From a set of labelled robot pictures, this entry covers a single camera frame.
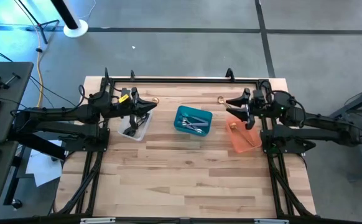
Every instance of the clear plastic container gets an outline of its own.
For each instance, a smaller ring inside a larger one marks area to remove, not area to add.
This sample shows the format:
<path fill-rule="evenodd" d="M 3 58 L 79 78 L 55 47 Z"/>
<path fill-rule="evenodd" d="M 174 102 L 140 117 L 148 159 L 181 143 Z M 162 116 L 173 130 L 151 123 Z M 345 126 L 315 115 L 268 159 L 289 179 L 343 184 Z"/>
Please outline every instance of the clear plastic container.
<path fill-rule="evenodd" d="M 148 111 L 149 117 L 147 121 L 145 121 L 142 125 L 138 127 L 138 130 L 136 130 L 136 134 L 134 136 L 128 136 L 127 134 L 123 134 L 124 130 L 130 127 L 130 116 L 125 116 L 120 124 L 120 127 L 118 128 L 118 133 L 126 138 L 135 140 L 135 141 L 141 141 L 145 133 L 148 130 L 149 123 L 151 123 L 151 119 L 153 116 L 153 110 Z"/>

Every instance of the small orange object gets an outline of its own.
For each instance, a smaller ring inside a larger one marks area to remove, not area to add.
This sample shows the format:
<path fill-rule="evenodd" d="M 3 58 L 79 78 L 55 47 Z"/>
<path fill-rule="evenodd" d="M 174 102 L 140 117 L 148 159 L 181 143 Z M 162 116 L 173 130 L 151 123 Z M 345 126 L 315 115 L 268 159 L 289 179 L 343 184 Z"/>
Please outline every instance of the small orange object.
<path fill-rule="evenodd" d="M 252 151 L 261 146 L 259 131 L 253 127 L 246 130 L 245 122 L 231 116 L 226 120 L 226 130 L 237 153 Z"/>

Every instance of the gray concrete floor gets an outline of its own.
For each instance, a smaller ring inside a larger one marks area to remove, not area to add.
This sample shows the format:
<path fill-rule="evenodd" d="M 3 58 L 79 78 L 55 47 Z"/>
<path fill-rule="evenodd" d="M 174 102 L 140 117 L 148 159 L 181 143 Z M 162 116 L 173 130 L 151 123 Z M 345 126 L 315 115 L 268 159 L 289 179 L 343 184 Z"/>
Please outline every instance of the gray concrete floor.
<path fill-rule="evenodd" d="M 259 28 L 254 0 L 96 1 L 88 20 L 91 27 Z M 50 1 L 32 2 L 28 6 L 40 22 L 59 19 Z M 88 14 L 93 5 L 92 0 L 72 3 L 79 16 Z M 362 30 L 362 0 L 262 0 L 261 4 L 268 29 Z M 12 0 L 0 0 L 0 24 L 29 21 Z M 79 39 L 62 32 L 47 34 L 52 39 L 41 64 L 44 84 L 75 103 L 80 97 L 77 86 L 87 75 L 102 76 L 104 67 L 110 75 L 129 75 L 133 69 L 137 75 L 207 77 L 222 77 L 231 67 L 238 77 L 268 77 L 260 34 L 89 32 Z M 362 91 L 362 35 L 268 38 L 276 77 L 287 79 L 289 91 L 307 111 L 330 114 Z M 15 61 L 35 62 L 36 43 L 34 32 L 0 31 L 0 52 Z M 32 75 L 37 78 L 35 70 Z M 37 94 L 36 87 L 28 85 L 22 103 L 35 106 Z M 70 106 L 46 94 L 55 106 Z M 362 118 L 353 118 L 362 127 Z M 318 142 L 306 160 L 317 213 L 362 221 L 362 181 L 346 179 L 362 171 L 359 149 Z M 17 197 L 23 198 L 24 207 L 14 212 L 0 206 L 0 218 L 46 215 L 56 184 L 37 189 L 32 180 L 21 181 Z"/>

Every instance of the white stand base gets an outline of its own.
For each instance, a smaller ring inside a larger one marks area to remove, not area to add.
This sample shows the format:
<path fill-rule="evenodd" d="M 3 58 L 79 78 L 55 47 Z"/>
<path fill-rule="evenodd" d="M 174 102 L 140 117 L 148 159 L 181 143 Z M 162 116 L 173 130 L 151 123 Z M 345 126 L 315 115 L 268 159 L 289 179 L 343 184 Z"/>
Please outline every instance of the white stand base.
<path fill-rule="evenodd" d="M 66 25 L 63 28 L 63 33 L 67 36 L 67 37 L 71 37 L 71 38 L 76 38 L 76 37 L 81 37 L 83 36 L 85 33 L 87 33 L 88 30 L 88 24 L 86 21 L 84 20 L 79 20 L 80 21 L 80 26 L 77 29 L 69 29 Z"/>

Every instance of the yellow cable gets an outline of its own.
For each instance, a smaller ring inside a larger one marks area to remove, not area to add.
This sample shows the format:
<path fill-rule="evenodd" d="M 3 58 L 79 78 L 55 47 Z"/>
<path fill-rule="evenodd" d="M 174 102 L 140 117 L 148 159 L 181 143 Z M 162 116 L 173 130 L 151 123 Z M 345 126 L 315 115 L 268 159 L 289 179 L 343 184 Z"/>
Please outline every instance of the yellow cable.
<path fill-rule="evenodd" d="M 33 25 L 33 28 L 34 30 L 36 31 L 36 34 L 37 34 L 37 38 L 39 40 L 39 46 L 38 48 L 40 49 L 40 34 L 39 32 L 37 31 L 36 29 L 36 26 L 34 25 L 32 19 L 29 17 L 29 15 L 25 12 L 25 10 L 19 5 L 19 3 L 14 0 L 14 2 L 18 5 L 18 7 L 22 10 L 22 12 L 24 12 L 24 14 L 27 16 L 27 18 L 29 19 L 30 23 Z M 37 102 L 37 106 L 38 108 L 41 107 L 42 105 L 42 100 L 43 100 L 43 76 L 42 76 L 42 73 L 40 71 L 40 52 L 37 52 L 37 61 L 36 61 L 36 67 L 37 67 L 37 73 L 39 74 L 39 80 L 40 80 L 40 83 L 41 83 L 41 86 L 40 86 L 40 95 L 39 95 L 39 100 Z"/>

